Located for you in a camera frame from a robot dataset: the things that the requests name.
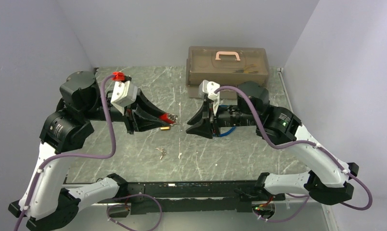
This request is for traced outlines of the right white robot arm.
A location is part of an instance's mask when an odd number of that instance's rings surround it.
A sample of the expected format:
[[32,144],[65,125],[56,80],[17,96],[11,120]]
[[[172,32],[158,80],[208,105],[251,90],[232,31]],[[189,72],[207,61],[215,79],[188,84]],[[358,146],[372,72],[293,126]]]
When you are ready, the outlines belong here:
[[188,121],[188,134],[212,139],[220,136],[224,127],[255,126],[272,148],[291,152],[307,166],[298,174],[261,173],[254,191],[257,198],[294,193],[306,194],[325,205],[336,205],[352,199],[354,187],[349,180],[357,176],[359,166],[338,160],[313,138],[300,119],[290,110],[270,104],[269,92],[258,83],[248,81],[229,87],[237,94],[237,104],[221,106],[222,87],[203,81],[198,93],[203,104]]

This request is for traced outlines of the red cable lock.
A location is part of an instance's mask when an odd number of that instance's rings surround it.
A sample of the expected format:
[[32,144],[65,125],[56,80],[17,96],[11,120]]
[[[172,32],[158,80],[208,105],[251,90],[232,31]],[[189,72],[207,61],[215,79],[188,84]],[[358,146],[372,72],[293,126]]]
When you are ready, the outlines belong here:
[[162,120],[162,121],[164,121],[164,122],[166,122],[166,123],[168,123],[168,124],[170,124],[171,121],[168,119],[168,116],[169,116],[169,115],[170,115],[170,114],[168,114],[168,113],[162,114],[162,115],[159,117],[159,119]]

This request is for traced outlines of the bunch of silver keys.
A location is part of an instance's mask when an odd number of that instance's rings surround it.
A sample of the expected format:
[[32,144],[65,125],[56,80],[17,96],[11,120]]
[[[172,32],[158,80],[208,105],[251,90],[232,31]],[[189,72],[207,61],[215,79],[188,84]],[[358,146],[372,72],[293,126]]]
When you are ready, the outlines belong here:
[[161,152],[159,160],[162,160],[164,158],[164,156],[167,154],[167,151],[165,148],[156,148],[156,150]]

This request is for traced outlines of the silver red lock key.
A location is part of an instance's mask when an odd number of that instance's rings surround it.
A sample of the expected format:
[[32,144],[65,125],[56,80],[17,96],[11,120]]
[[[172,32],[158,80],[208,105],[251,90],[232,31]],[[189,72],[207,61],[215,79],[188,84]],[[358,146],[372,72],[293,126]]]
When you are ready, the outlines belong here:
[[179,124],[179,119],[178,119],[177,115],[169,115],[168,119],[171,121],[171,123],[170,123],[171,126]]

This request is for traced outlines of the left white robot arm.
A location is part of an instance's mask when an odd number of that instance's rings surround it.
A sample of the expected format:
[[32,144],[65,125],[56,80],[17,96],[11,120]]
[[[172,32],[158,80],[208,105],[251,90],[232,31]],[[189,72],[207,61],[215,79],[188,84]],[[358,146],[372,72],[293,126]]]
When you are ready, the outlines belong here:
[[28,219],[29,230],[61,229],[92,204],[113,199],[124,205],[130,198],[128,182],[115,173],[80,188],[63,187],[72,162],[81,157],[76,150],[94,132],[92,121],[107,122],[111,139],[109,154],[85,155],[94,159],[108,159],[116,152],[114,122],[124,123],[127,132],[133,134],[178,121],[177,115],[150,102],[130,77],[114,72],[108,79],[114,88],[105,91],[105,82],[98,83],[93,72],[78,71],[60,86],[56,111],[47,117],[41,130],[38,160],[29,186],[23,197],[8,207],[19,222]]

